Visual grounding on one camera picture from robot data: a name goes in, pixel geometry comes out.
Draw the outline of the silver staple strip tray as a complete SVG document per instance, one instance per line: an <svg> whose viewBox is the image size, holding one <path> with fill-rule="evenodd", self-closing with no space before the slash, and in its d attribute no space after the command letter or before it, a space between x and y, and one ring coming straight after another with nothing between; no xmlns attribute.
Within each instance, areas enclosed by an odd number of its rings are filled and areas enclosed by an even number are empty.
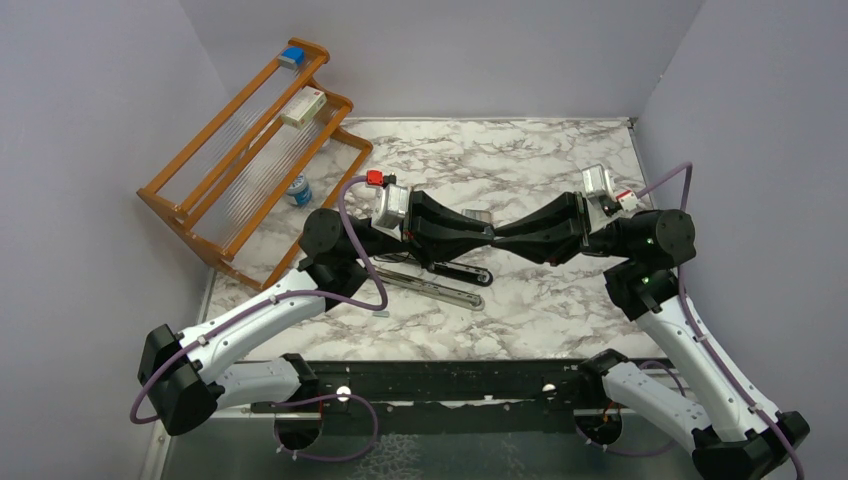
<svg viewBox="0 0 848 480"><path fill-rule="evenodd" d="M480 210L480 209L463 209L462 215L476 221L480 221L486 224L493 223L493 214L489 210Z"/></svg>

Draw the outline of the black stapler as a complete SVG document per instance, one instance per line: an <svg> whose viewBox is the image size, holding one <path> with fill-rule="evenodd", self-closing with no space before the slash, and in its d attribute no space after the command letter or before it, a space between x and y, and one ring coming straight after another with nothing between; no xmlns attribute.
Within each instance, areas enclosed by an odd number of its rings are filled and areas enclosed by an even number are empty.
<svg viewBox="0 0 848 480"><path fill-rule="evenodd" d="M391 262L415 264L434 275L472 285L487 287L494 281L494 275L488 269L482 267L453 261L432 261L413 256L411 253L390 254L386 258Z"/></svg>

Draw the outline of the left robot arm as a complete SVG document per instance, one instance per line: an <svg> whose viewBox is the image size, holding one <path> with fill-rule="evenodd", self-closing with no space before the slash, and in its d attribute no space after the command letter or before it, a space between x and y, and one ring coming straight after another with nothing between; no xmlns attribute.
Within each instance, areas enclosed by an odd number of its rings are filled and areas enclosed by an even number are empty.
<svg viewBox="0 0 848 480"><path fill-rule="evenodd" d="M181 331L162 324L147 333L131 422L160 422L177 436L234 405L277 400L290 410L306 408L315 386L299 356L258 363L245 363L243 357L340 304L385 309L388 293L374 256L408 254L431 268L493 238L490 223L396 185L378 188L368 217L351 216L343 201L313 211L299 240L306 256L296 268L223 315Z"/></svg>

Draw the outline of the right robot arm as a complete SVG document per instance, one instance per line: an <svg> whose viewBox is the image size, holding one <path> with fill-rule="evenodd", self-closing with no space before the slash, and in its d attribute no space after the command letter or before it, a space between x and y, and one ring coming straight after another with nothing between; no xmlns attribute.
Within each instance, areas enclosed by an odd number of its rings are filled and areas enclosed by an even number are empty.
<svg viewBox="0 0 848 480"><path fill-rule="evenodd" d="M642 415L688 451L705 479L760 479L785 462L799 463L797 449L809 424L799 412L777 407L745 377L686 292L682 267L696 255L688 213L647 210L625 217L610 200L594 204L566 192L496 227L415 192L403 234L434 261L483 246L550 266L581 254L617 258L604 274L611 301L661 348L694 399L648 378L614 350L583 363L579 398L592 407L611 400Z"/></svg>

